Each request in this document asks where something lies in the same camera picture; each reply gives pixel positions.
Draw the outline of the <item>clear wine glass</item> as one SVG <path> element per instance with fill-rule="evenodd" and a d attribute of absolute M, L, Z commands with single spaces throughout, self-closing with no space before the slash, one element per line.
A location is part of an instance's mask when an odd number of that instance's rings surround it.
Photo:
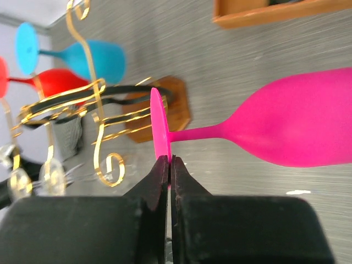
<path fill-rule="evenodd" d="M 9 178 L 1 182 L 1 208 L 9 206 L 13 201 L 32 195 L 32 181 L 27 172 L 20 167 L 20 156 L 11 159 L 10 155 L 16 150 L 15 145 L 6 144 L 1 147 L 1 165 L 11 169 Z"/>
<path fill-rule="evenodd" d="M 78 175 L 76 171 L 84 164 L 65 170 L 57 159 L 45 162 L 40 168 L 38 181 L 35 182 L 35 194 L 40 196 L 64 196 L 67 188 L 77 182 L 96 182 L 99 180 L 96 173 Z"/>

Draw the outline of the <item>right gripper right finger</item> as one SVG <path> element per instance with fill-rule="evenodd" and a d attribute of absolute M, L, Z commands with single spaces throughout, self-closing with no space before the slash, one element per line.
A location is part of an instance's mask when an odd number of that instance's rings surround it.
<path fill-rule="evenodd" d="M 211 196 L 211 193 L 190 175 L 183 160 L 173 155 L 170 164 L 170 201 L 173 263 L 177 264 L 181 263 L 182 260 L 182 214 L 180 199 L 183 195 Z"/>

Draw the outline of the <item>black white striped cloth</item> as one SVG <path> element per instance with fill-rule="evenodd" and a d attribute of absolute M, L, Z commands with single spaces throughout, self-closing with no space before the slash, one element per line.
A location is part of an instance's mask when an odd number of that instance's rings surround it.
<path fill-rule="evenodd" d="M 82 118 L 54 123 L 53 129 L 62 161 L 65 162 L 81 152 L 84 147 Z"/>

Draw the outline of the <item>red wine glass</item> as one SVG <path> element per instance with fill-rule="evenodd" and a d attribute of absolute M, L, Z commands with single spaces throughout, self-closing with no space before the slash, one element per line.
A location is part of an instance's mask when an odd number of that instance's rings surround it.
<path fill-rule="evenodd" d="M 28 84 L 37 92 L 42 91 L 44 97 L 50 97 L 89 84 L 87 80 L 78 77 L 68 69 L 53 68 L 39 73 L 36 77 L 42 88 L 39 88 L 39 84 L 35 84 L 34 77 L 29 79 L 10 77 L 7 63 L 1 57 L 1 102 L 5 102 L 4 97 L 10 81 Z"/>

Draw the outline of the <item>pink wine glass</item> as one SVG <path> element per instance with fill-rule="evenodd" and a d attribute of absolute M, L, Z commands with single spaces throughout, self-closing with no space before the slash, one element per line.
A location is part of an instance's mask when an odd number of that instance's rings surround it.
<path fill-rule="evenodd" d="M 225 121 L 170 131 L 159 91 L 150 110 L 156 157 L 171 157 L 176 141 L 229 140 L 266 162 L 310 168 L 351 162 L 351 69 L 287 76 L 245 100 Z"/>

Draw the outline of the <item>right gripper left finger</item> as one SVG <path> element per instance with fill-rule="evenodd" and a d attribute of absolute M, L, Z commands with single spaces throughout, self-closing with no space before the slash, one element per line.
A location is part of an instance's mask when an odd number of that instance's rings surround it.
<path fill-rule="evenodd" d="M 150 172 L 124 196 L 140 198 L 143 203 L 136 263 L 165 263 L 168 157 L 160 156 Z"/>

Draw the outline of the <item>blue wine glass left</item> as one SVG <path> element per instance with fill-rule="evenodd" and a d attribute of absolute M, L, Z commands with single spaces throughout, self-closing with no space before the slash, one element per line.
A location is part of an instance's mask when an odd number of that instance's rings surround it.
<path fill-rule="evenodd" d="M 115 43 L 101 40 L 87 40 L 97 78 L 103 78 L 109 84 L 117 84 L 127 70 L 127 57 L 124 50 Z M 16 59 L 24 74 L 31 74 L 36 69 L 39 55 L 61 59 L 70 70 L 83 79 L 91 80 L 89 65 L 82 45 L 78 42 L 61 51 L 40 49 L 35 28 L 30 23 L 22 23 L 17 28 L 15 37 Z"/>

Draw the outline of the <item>wooden compartment tray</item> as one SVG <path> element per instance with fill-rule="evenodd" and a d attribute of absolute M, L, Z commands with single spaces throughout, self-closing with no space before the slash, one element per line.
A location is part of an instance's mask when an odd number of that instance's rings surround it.
<path fill-rule="evenodd" d="M 214 1 L 213 23 L 224 29 L 262 25 L 351 8 L 351 1 Z"/>

